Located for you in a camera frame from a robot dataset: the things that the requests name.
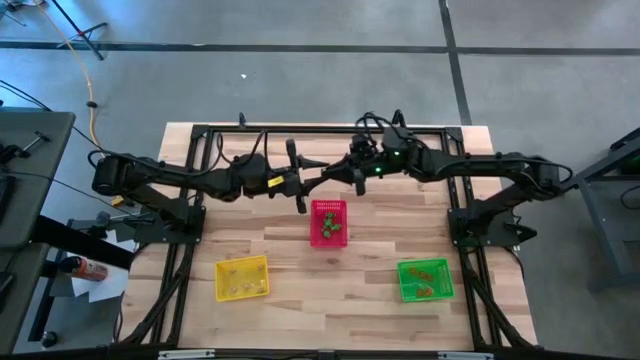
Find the yellow basket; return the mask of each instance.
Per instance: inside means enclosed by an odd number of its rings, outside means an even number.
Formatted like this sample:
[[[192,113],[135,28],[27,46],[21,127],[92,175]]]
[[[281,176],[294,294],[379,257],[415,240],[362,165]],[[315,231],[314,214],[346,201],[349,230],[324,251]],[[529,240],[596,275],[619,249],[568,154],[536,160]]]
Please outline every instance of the yellow basket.
[[[267,257],[252,256],[216,263],[216,300],[230,301],[269,293]]]

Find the green basket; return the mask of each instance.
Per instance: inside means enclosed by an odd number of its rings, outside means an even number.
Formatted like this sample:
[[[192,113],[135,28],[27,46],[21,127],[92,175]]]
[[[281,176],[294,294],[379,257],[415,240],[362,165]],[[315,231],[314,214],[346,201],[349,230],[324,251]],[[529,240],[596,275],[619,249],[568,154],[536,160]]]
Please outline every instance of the green basket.
[[[398,276],[404,302],[448,299],[455,296],[447,259],[399,262]]]

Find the white paper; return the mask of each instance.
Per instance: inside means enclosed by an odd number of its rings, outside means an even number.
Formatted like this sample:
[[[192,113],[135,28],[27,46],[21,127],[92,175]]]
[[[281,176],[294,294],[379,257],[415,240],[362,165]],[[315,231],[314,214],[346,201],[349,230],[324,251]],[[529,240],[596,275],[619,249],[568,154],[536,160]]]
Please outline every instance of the white paper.
[[[118,242],[115,230],[107,231],[107,238],[104,241],[129,252],[133,252],[135,247],[133,240]],[[80,296],[89,292],[89,302],[95,302],[122,295],[124,289],[127,287],[129,272],[119,267],[107,264],[104,265],[109,268],[109,274],[107,275],[107,278],[102,281],[96,282],[71,278],[71,285],[73,286],[73,293],[75,296]]]

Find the wooden table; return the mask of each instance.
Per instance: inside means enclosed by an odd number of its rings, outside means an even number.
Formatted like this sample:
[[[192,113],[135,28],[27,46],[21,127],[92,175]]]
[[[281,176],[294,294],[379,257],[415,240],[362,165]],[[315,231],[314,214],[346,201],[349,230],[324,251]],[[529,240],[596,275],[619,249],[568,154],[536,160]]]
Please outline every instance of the wooden table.
[[[192,125],[167,124],[161,160],[184,165]],[[463,134],[468,152],[493,152],[487,127],[464,127]],[[225,155],[249,152],[255,137],[225,134]],[[270,134],[268,151],[273,167],[288,165],[285,139],[289,137],[296,139],[299,154],[326,162],[339,160],[350,142],[349,135]],[[435,136],[422,138],[441,148]],[[317,169],[308,170],[303,176],[318,173]],[[501,188],[497,178],[475,178],[472,183],[478,198]],[[445,214],[450,203],[445,182],[420,184],[393,175],[368,179],[366,185],[366,195],[357,197],[348,185],[327,182],[307,199],[308,206],[313,199],[347,201],[350,238],[348,247],[341,250],[309,246],[309,215],[298,215],[292,198],[243,197],[230,204],[207,198],[205,230],[194,256],[180,347],[472,349],[460,261],[448,238]],[[169,196],[178,195],[178,189],[158,188]],[[535,343],[520,268],[503,249],[486,250],[497,303],[524,338]],[[166,245],[149,246],[134,263],[123,301],[122,337],[155,301],[166,251]],[[216,302],[215,263],[262,254],[268,258],[271,293]],[[449,261],[455,298],[403,303],[398,261],[436,257]],[[488,339],[486,313],[482,305],[478,308]],[[171,311],[170,306],[165,333]]]

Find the yellow cable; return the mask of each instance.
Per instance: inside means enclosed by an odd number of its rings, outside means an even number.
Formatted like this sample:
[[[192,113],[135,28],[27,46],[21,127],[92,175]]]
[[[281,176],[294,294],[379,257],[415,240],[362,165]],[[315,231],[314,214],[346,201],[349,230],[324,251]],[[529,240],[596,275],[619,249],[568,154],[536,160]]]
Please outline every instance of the yellow cable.
[[[60,28],[58,28],[58,26],[53,22],[51,17],[44,11],[42,6],[40,6],[40,4],[38,4],[36,0],[34,0],[33,3],[38,7],[40,12],[42,12],[42,14],[47,18],[47,20],[49,20],[53,28],[56,30],[56,32],[58,32],[58,35],[60,35],[60,38],[64,40],[65,44],[67,44],[67,46],[69,47],[69,50],[71,50],[71,53],[73,54],[73,57],[75,58],[78,65],[80,65],[80,68],[82,68],[84,77],[87,80],[87,88],[89,89],[89,101],[93,102],[93,86],[91,84],[91,77],[89,76],[89,72],[87,71],[87,68],[84,66],[84,63],[82,62],[82,59],[80,59],[80,57],[76,53],[76,50],[73,48],[69,40],[67,40],[67,37],[62,33]],[[96,145],[98,145],[99,147],[102,147],[100,145],[100,142],[98,142],[98,138],[96,137],[95,122],[96,122],[96,118],[95,118],[94,109],[92,107],[89,107],[89,135],[91,136],[91,140],[93,140],[93,142],[96,143]]]

